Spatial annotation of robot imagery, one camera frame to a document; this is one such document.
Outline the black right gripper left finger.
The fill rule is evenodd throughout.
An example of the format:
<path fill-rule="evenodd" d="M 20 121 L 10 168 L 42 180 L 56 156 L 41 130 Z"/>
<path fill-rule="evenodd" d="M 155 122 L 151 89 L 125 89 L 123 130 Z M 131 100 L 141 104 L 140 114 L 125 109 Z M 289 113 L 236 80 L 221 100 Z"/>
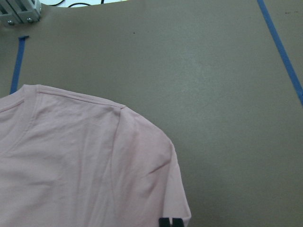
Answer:
<path fill-rule="evenodd" d="M 171 227 L 169 218 L 159 218 L 159 227 Z"/>

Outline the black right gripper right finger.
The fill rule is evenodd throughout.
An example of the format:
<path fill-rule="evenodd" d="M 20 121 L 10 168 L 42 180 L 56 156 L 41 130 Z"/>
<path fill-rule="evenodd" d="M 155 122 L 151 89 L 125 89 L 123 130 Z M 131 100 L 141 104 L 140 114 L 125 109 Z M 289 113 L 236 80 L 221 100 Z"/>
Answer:
<path fill-rule="evenodd" d="M 173 218 L 172 227 L 184 227 L 184 221 L 182 218 Z"/>

